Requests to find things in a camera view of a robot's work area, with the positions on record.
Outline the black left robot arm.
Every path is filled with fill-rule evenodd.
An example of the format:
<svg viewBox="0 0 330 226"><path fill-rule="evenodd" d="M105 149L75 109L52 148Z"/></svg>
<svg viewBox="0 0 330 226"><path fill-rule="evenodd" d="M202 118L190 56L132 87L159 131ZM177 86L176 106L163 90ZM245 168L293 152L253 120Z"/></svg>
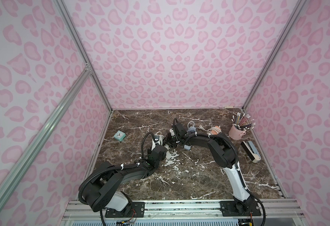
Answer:
<svg viewBox="0 0 330 226"><path fill-rule="evenodd" d="M164 136L161 132L145 135L143 146L148 136L151 136L152 146L146 158L141 158L133 164L112 165L104 162L93 171L78 190L78 200L89 205L94 212L110 209L122 214L128 214L133 208L132 200L124 193L119 192L121 184L151 176L165 159L167 149L163 145Z"/></svg>

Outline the pink power strip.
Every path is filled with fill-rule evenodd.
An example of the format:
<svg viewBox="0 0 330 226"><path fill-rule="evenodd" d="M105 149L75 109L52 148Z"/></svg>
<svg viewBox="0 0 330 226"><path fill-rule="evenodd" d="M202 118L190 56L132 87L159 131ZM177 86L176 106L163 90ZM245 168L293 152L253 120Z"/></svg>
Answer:
<svg viewBox="0 0 330 226"><path fill-rule="evenodd" d="M219 126L213 126L210 129L208 129L207 131L212 135L217 135L222 132L222 130Z"/></svg>

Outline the light blue power strip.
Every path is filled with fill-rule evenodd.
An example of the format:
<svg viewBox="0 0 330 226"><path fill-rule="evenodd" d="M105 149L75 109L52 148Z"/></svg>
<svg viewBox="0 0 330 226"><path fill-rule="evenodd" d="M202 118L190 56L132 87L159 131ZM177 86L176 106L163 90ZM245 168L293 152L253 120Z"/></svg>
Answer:
<svg viewBox="0 0 330 226"><path fill-rule="evenodd" d="M189 140L195 136L197 136L197 129L194 126L190 126L187 130L187 138L184 142L184 149L185 150L191 150L191 145L188 144Z"/></svg>

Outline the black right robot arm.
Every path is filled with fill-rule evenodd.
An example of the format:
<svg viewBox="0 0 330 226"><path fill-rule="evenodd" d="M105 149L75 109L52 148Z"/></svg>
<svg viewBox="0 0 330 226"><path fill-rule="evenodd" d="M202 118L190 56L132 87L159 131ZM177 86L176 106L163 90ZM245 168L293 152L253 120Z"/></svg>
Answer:
<svg viewBox="0 0 330 226"><path fill-rule="evenodd" d="M250 211L252 206L264 208L261 200L249 190L244 180L237 148L222 132L216 135L197 133L195 129L184 128L178 119L174 118L164 143L171 148L177 146L208 148L216 164L225 170L232 186L236 210L241 213Z"/></svg>

